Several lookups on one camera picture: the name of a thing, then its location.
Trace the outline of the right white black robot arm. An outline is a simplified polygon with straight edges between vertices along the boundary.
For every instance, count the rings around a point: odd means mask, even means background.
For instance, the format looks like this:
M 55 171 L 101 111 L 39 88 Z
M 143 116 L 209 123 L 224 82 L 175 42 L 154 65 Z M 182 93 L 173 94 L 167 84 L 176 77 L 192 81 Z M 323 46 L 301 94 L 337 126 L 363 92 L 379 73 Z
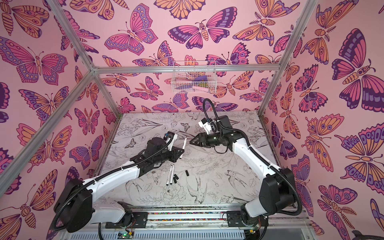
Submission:
M 303 204 L 293 172 L 280 168 L 262 155 L 244 131 L 232 127 L 228 116 L 219 116 L 214 110 L 215 117 L 210 118 L 208 109 L 214 107 L 210 99 L 203 100 L 205 118 L 199 122 L 199 126 L 204 132 L 190 140 L 190 144 L 201 148 L 226 147 L 240 157 L 262 181 L 259 196 L 241 206 L 244 222 L 274 214 L 300 215 Z

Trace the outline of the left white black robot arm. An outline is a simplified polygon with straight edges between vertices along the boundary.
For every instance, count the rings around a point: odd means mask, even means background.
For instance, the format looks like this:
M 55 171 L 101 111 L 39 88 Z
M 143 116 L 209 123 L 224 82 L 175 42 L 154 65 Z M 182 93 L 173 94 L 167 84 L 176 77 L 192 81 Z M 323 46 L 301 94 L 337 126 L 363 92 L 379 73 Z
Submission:
M 82 229 L 96 215 L 97 210 L 93 204 L 103 195 L 128 181 L 138 179 L 167 161 L 176 163 L 184 153 L 184 149 L 174 146 L 177 138 L 177 134 L 167 132 L 163 138 L 149 140 L 144 150 L 119 168 L 83 181 L 70 180 L 54 206 L 55 216 L 50 230 L 74 233 Z

